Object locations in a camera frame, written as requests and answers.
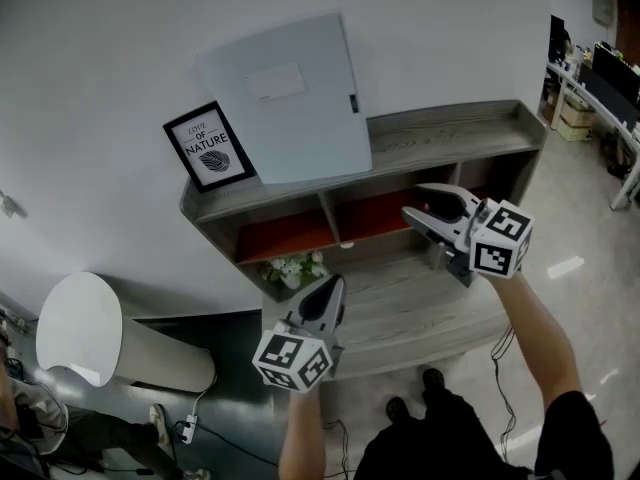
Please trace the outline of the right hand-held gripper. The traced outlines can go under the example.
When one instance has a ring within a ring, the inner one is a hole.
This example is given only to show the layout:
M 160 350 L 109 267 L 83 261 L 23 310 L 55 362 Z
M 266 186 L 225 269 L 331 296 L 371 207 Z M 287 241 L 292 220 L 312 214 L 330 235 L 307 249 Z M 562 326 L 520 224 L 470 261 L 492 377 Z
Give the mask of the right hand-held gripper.
M 404 206 L 404 221 L 446 248 L 444 268 L 468 287 L 476 274 L 511 278 L 521 268 L 535 219 L 506 200 L 479 200 L 452 184 L 415 186 L 421 209 Z

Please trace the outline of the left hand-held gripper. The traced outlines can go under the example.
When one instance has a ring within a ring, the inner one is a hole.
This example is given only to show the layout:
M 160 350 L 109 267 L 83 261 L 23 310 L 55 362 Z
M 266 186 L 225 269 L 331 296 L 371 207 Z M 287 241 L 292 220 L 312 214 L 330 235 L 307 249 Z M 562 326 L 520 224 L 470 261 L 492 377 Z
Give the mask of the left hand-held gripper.
M 252 358 L 266 385 L 308 393 L 332 379 L 344 348 L 336 330 L 342 323 L 346 282 L 341 275 L 321 278 L 296 293 L 287 319 L 262 319 L 262 336 Z

